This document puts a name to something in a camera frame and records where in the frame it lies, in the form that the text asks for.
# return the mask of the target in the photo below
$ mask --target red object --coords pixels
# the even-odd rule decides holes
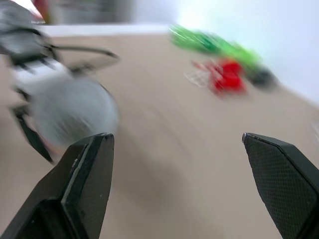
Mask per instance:
[[[221,94],[224,91],[246,92],[245,85],[239,77],[242,67],[235,61],[228,60],[219,65],[215,65],[213,62],[204,65],[195,64],[195,67],[211,72],[211,90],[214,93]]]

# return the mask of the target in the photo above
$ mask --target beige floor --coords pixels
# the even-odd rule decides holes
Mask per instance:
[[[249,96],[221,100],[183,76],[190,60],[206,58],[165,36],[55,42],[107,47],[122,58],[97,73],[121,112],[101,239],[281,238],[256,190],[241,135],[291,142],[319,167],[310,125],[319,120],[317,109],[279,88],[265,93],[249,86]],[[10,115],[7,107],[18,98],[2,63],[0,70],[6,76],[0,82],[1,233],[51,165]]]

